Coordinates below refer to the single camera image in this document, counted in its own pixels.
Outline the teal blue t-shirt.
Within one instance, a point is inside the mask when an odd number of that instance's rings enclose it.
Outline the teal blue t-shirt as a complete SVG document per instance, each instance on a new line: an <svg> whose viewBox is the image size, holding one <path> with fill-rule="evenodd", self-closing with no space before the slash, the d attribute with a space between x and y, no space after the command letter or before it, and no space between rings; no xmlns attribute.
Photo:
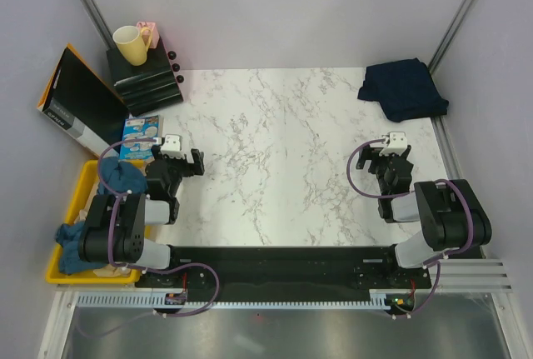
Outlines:
<svg viewBox="0 0 533 359"><path fill-rule="evenodd" d="M115 157L109 157L102 161L104 181L117 192L127 190L135 193L144 192L147 183L142 168L142 162L136 165L134 162L120 161ZM97 161L93 160L86 162L83 166L82 175L69 207L67 221L56 231L56 250L52 255L52 264L48 268L53 280L68 280L72 277L80 279L99 278L92 271L107 265L105 262L85 262L78 254L78 243L85 221L75 222L75 219L79 211L84 208L95 182L98 183L96 195L109 193L105 185L97 179Z"/></svg>

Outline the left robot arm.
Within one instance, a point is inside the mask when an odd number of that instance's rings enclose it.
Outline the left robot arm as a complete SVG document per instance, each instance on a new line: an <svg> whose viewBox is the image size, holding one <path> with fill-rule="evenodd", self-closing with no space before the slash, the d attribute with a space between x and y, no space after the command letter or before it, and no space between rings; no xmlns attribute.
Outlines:
<svg viewBox="0 0 533 359"><path fill-rule="evenodd" d="M171 248L145 237L147 226L172 225L178 217L177 190L183 179L202 176L204 152L191 150L186 156L171 157L158 147L155 159L142 172L140 187L112 187L103 183L107 194L93 199L78 240L78 256L91 264L153 272L165 287L182 279L182 265L171 259Z"/></svg>

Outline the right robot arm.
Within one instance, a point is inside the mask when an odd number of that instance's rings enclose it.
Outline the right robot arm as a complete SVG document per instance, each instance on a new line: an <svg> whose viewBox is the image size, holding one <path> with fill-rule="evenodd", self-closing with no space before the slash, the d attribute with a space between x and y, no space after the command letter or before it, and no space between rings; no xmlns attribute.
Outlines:
<svg viewBox="0 0 533 359"><path fill-rule="evenodd" d="M491 240L491 223L470 183L465 179L412 181L411 145L391 136L361 144L349 156L346 176L355 192L376 199L387 223L419 222L421 230L392 248L393 259L381 266L383 281L400 287L411 278L411 269L431 267ZM379 192L363 192L351 170L376 176Z"/></svg>

